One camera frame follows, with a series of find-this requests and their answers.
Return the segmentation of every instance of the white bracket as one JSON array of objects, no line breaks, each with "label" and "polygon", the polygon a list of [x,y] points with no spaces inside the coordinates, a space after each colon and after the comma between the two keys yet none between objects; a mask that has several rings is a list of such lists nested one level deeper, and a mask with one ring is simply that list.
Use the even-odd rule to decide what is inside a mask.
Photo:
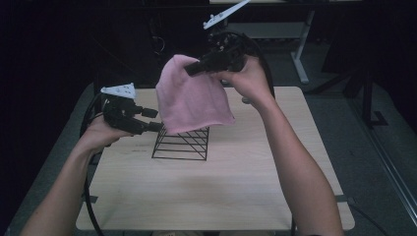
[{"label": "white bracket", "polygon": [[136,91],[133,83],[117,87],[103,87],[101,89],[101,92],[105,94],[123,96],[132,99],[136,98]]},{"label": "white bracket", "polygon": [[223,11],[217,15],[211,15],[210,16],[210,20],[208,22],[204,22],[203,23],[203,28],[205,30],[207,30],[208,28],[214,26],[215,24],[223,21],[224,19],[226,19],[228,16],[232,15],[234,12],[236,12],[237,10],[239,10],[241,7],[245,6],[247,3],[249,3],[251,0],[244,0],[236,5],[234,5],[233,7],[227,9],[226,11]]}]

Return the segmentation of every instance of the cloth fold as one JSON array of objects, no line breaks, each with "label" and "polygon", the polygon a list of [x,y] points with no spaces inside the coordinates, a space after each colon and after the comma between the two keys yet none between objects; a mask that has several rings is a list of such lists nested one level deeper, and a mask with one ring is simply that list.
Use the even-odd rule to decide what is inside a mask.
[{"label": "cloth fold", "polygon": [[196,61],[174,55],[162,69],[156,94],[159,115],[168,134],[235,122],[221,82],[207,73],[190,77],[184,70]]}]

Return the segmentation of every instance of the person's right arm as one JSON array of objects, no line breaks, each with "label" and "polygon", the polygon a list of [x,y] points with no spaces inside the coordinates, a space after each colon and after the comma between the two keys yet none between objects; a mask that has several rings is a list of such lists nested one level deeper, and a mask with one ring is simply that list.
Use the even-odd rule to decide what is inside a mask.
[{"label": "person's right arm", "polygon": [[247,57],[239,73],[213,74],[251,100],[267,132],[282,192],[302,235],[343,235],[333,191],[323,171],[307,152],[268,89],[257,58]]}]

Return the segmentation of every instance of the person's left hand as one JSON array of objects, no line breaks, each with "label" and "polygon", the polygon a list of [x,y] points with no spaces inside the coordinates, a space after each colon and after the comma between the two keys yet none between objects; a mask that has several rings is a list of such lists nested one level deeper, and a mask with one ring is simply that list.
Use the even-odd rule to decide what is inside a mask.
[{"label": "person's left hand", "polygon": [[89,124],[77,142],[76,148],[81,151],[92,151],[95,154],[120,138],[128,136],[133,136],[133,134],[110,127],[100,115]]}]

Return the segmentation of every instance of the person's left arm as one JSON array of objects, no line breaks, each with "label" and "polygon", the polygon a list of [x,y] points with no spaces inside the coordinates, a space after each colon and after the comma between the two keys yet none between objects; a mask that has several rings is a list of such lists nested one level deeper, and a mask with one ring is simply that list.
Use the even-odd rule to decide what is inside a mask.
[{"label": "person's left arm", "polygon": [[72,235],[80,210],[90,158],[131,134],[95,118],[68,156],[52,188],[26,223],[21,235]]}]

